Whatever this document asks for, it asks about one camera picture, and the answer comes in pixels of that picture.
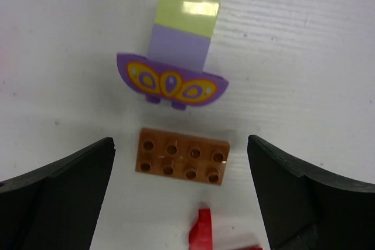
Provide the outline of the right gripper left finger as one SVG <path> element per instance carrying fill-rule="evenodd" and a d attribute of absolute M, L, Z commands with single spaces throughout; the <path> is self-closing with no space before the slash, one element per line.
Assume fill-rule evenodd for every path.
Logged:
<path fill-rule="evenodd" d="M 103 138 L 1 182 L 1 249 L 89 249 L 115 158 Z"/>

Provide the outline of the purple lego assembly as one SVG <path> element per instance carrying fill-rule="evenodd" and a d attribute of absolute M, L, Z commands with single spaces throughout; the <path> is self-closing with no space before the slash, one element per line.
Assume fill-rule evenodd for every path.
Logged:
<path fill-rule="evenodd" d="M 217 0 L 159 0 L 146 56 L 117 54 L 122 80 L 146 101 L 178 110 L 218 100 L 229 82 L 203 69 L 219 9 Z"/>

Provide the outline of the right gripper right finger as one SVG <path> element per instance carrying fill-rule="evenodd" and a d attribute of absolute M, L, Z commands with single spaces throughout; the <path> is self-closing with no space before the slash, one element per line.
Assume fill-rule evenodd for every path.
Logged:
<path fill-rule="evenodd" d="M 271 249 L 374 249 L 374 185 L 329 172 L 257 135 L 248 161 Z"/>

